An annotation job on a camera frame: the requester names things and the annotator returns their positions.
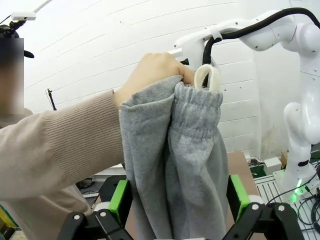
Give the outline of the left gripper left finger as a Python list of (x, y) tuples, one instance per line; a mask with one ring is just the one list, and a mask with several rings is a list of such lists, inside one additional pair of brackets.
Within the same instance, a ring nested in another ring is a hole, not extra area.
[(131, 240), (125, 225), (132, 205), (132, 191), (128, 180), (120, 180), (108, 208), (86, 216), (71, 212), (64, 220), (58, 240)]

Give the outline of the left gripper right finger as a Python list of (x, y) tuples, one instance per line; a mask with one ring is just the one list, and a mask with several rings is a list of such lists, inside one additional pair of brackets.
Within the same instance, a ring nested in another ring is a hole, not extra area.
[(287, 203), (259, 203), (250, 200), (238, 175), (230, 175), (227, 200), (234, 224), (225, 240), (249, 240), (255, 233), (267, 240), (303, 240), (303, 232), (295, 210)]

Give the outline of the person's left hand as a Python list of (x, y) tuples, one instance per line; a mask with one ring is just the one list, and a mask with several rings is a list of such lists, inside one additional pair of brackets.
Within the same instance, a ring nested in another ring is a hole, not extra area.
[(177, 61), (168, 52), (147, 53), (140, 60), (127, 82), (113, 94), (115, 105), (128, 100), (147, 86), (172, 76), (182, 76), (182, 81), (194, 85), (195, 72)]

